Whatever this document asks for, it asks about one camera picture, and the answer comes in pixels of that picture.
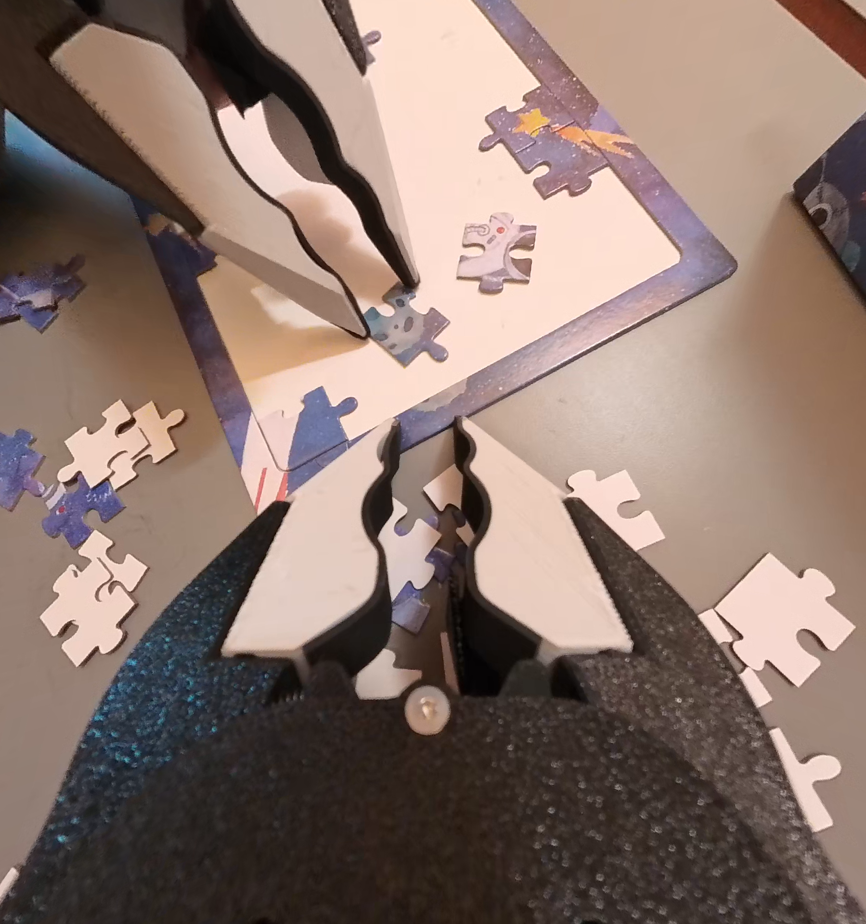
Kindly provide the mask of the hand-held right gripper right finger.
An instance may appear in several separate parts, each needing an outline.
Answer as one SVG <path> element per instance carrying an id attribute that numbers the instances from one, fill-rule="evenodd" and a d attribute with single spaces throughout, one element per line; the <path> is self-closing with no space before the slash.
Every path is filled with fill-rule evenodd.
<path id="1" fill-rule="evenodd" d="M 454 422 L 466 554 L 463 638 L 500 678 L 515 664 L 631 653 L 632 638 L 564 494 L 467 418 Z"/>

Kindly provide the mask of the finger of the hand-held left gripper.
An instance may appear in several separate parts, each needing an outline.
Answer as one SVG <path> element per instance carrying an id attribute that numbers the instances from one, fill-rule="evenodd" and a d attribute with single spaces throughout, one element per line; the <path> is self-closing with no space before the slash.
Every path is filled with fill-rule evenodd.
<path id="1" fill-rule="evenodd" d="M 368 337 L 345 283 L 233 162 L 207 99 L 173 52 L 89 23 L 50 62 L 198 218 L 208 248 L 324 321 Z"/>
<path id="2" fill-rule="evenodd" d="M 209 61 L 242 111 L 270 96 L 405 285 L 420 282 L 365 52 L 347 2 L 210 2 Z"/>

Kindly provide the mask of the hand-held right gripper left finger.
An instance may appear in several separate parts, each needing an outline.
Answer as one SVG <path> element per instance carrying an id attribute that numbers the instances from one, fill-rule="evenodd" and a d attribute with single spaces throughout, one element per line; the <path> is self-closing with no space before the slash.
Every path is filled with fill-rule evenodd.
<path id="1" fill-rule="evenodd" d="M 400 424 L 387 420 L 295 491 L 220 653 L 319 663 L 355 678 L 388 642 L 380 533 L 392 516 Z"/>

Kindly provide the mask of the blue star puzzle piece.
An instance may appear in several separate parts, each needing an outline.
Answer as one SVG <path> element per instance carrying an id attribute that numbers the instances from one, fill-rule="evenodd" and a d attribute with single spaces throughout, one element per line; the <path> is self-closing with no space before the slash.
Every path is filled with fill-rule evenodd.
<path id="1" fill-rule="evenodd" d="M 485 116 L 491 133 L 482 138 L 478 150 L 487 152 L 503 143 L 514 154 L 533 145 L 537 137 L 553 128 L 574 122 L 573 116 L 546 86 L 540 85 L 522 97 L 523 106 L 510 111 L 505 106 Z"/>

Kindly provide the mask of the pile of jigsaw puzzle pieces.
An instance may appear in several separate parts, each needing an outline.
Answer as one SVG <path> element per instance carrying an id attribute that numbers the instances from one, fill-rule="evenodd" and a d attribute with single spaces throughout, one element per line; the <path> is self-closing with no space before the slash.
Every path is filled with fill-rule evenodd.
<path id="1" fill-rule="evenodd" d="M 220 653 L 289 501 L 189 584 L 119 669 L 0 922 L 866 922 L 721 645 L 796 685 L 799 634 L 853 625 L 765 556 L 697 616 L 574 494 L 631 653 L 515 664 L 463 638 L 446 687 Z"/>

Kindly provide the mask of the grey blue puzzle piece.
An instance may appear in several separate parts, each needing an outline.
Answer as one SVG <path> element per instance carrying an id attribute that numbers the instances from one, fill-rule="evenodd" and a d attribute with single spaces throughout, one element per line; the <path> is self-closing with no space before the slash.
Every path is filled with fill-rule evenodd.
<path id="1" fill-rule="evenodd" d="M 509 213 L 491 214 L 486 224 L 465 225 L 462 247 L 479 247 L 480 252 L 460 257 L 457 278 L 477 280 L 478 289 L 488 295 L 500 294 L 504 284 L 528 284 L 531 259 L 518 259 L 514 249 L 532 250 L 536 225 L 518 225 Z"/>

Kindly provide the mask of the cratered moon puzzle piece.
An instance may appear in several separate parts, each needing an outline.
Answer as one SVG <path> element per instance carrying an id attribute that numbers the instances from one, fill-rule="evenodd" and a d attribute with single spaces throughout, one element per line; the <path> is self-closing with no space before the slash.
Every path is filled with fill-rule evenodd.
<path id="1" fill-rule="evenodd" d="M 373 340 L 379 343 L 402 366 L 407 367 L 422 353 L 436 362 L 449 357 L 447 349 L 436 338 L 450 324 L 450 320 L 437 309 L 421 313 L 412 306 L 415 291 L 401 283 L 395 284 L 383 296 L 393 313 L 385 315 L 375 307 L 364 314 Z"/>

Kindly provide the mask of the blue framed puzzle board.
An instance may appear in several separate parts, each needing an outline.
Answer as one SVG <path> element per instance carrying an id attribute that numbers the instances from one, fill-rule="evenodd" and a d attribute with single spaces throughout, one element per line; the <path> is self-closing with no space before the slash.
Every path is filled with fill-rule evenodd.
<path id="1" fill-rule="evenodd" d="M 386 419 L 401 421 L 403 448 L 450 427 L 658 313 L 725 280 L 736 262 L 637 145 L 511 2 L 353 2 L 359 25 L 382 33 L 369 50 L 421 286 L 412 306 L 450 324 L 427 353 L 402 366 L 375 340 L 357 340 L 217 262 L 136 204 L 208 393 L 254 507 L 284 499 Z M 548 199 L 485 116 L 543 85 L 607 158 L 587 191 Z M 396 277 L 354 207 L 293 170 L 268 137 L 264 106 L 219 113 L 242 168 L 296 217 L 312 246 L 342 275 L 366 312 L 393 309 Z M 536 225 L 528 284 L 500 294 L 457 278 L 465 225 L 509 213 Z M 332 405 L 357 409 L 340 423 L 347 441 L 298 464 L 289 452 L 302 398 L 323 386 Z"/>

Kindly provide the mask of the grey desk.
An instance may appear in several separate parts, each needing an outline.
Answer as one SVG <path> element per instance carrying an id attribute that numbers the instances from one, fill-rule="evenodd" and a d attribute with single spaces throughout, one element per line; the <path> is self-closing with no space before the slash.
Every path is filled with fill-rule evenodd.
<path id="1" fill-rule="evenodd" d="M 866 109 L 866 80 L 777 2 L 518 2 L 738 261 L 727 282 L 475 418 L 563 486 L 626 468 L 664 529 L 648 561 L 697 610 L 766 552 L 835 584 L 855 625 L 801 687 L 771 668 L 765 716 L 836 756 L 825 849 L 866 909 L 866 310 L 788 189 Z M 77 561 L 45 506 L 0 508 L 0 878 L 44 822 L 85 723 L 148 625 L 252 519 L 207 390 L 128 197 L 8 129 L 0 280 L 83 255 L 42 332 L 0 323 L 0 431 L 63 442 L 117 398 L 184 409 L 108 525 L 149 570 L 125 643 L 72 666 L 39 621 Z"/>

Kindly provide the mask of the blue comet puzzle piece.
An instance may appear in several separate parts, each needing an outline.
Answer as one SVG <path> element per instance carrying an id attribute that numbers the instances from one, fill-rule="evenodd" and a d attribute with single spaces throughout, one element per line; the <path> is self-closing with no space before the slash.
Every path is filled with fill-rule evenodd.
<path id="1" fill-rule="evenodd" d="M 526 173 L 548 166 L 545 174 L 533 180 L 543 199 L 563 190 L 571 197 L 580 195 L 589 189 L 592 175 L 609 165 L 607 158 L 575 123 L 543 127 L 532 144 L 519 153 L 518 159 Z"/>

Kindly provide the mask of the illustrated puzzle box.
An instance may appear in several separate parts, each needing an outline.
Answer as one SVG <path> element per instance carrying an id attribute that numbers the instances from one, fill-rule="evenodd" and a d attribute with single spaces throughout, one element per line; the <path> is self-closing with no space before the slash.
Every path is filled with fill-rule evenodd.
<path id="1" fill-rule="evenodd" d="M 793 195 L 866 302 L 866 111 L 795 181 Z"/>

